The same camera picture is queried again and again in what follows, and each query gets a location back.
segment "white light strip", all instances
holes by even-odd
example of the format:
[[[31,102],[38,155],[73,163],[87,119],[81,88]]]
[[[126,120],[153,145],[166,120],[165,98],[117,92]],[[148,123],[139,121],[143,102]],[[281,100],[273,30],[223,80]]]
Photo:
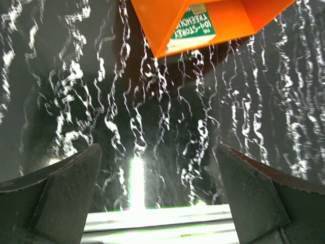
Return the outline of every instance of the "white light strip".
[[[130,161],[129,204],[131,210],[145,209],[144,205],[144,162],[140,158]]]
[[[84,233],[81,243],[194,243],[214,240],[218,244],[239,243],[232,220],[191,226],[155,227],[116,232]]]
[[[229,205],[89,213],[84,232],[232,219]]]

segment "orange plastic holder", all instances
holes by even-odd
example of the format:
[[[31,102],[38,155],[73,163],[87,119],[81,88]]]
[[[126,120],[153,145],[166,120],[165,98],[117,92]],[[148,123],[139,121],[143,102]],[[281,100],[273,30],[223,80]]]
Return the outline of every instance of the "orange plastic holder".
[[[296,0],[131,0],[155,57],[163,57],[257,33]],[[209,43],[165,53],[191,4],[205,3],[216,36]]]

